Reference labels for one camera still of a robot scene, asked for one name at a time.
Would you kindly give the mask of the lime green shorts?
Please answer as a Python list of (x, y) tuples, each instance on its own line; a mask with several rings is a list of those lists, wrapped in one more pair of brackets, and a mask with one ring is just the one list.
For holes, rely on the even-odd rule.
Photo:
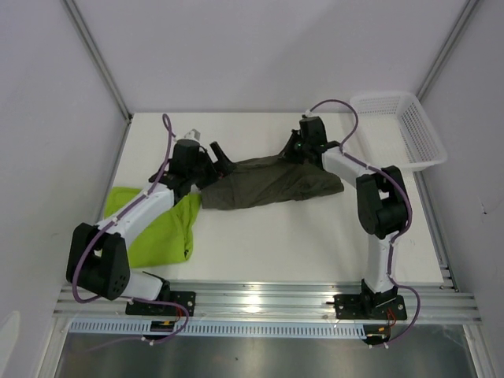
[(128, 247), (130, 267), (141, 269), (187, 261), (194, 248), (192, 227), (201, 202), (200, 194), (190, 193), (152, 220)]

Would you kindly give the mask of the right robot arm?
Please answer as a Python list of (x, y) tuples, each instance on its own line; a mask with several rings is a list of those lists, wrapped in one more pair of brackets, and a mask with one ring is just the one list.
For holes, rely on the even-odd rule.
[(304, 116), (280, 156), (293, 163), (310, 163), (337, 175), (357, 195), (358, 220), (368, 234), (368, 261), (361, 281), (359, 306), (367, 317), (378, 317), (396, 299), (391, 280), (395, 240), (410, 226), (412, 208), (398, 167), (369, 166), (329, 142), (320, 117)]

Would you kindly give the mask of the dark olive shorts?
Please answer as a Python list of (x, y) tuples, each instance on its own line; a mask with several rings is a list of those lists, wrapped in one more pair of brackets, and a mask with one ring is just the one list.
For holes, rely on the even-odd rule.
[(304, 201), (344, 191), (342, 180), (309, 162), (279, 156), (239, 161), (233, 172), (201, 190), (204, 209), (249, 209), (273, 203)]

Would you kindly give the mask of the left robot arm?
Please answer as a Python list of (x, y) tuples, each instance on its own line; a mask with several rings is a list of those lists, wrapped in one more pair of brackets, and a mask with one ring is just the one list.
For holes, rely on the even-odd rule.
[(165, 313), (171, 305), (165, 280), (133, 272), (128, 248), (191, 188), (208, 187), (234, 170), (235, 163), (216, 142), (209, 149), (192, 139), (170, 143), (161, 167), (132, 200), (97, 224), (82, 223), (75, 228), (66, 269), (74, 299), (84, 303), (78, 293), (84, 289), (93, 299), (137, 298), (152, 314)]

